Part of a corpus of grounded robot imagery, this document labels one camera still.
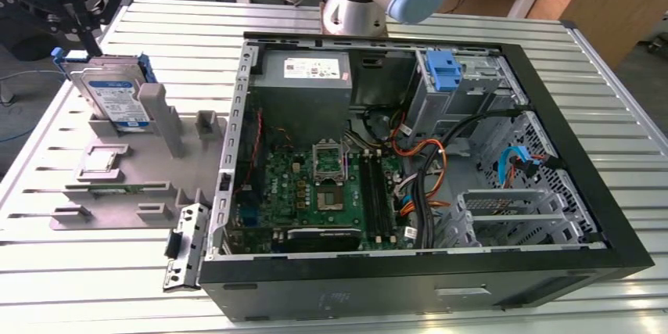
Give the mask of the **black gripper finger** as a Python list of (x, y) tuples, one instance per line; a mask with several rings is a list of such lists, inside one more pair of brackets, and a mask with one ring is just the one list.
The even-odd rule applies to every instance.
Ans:
[(89, 17), (88, 0), (1, 0), (1, 14), (51, 34), (79, 41), (89, 55), (97, 54), (97, 41)]
[(91, 56), (101, 56), (97, 37), (101, 26), (108, 25), (120, 8), (123, 0), (88, 0), (84, 3), (84, 15), (81, 16), (81, 43)]

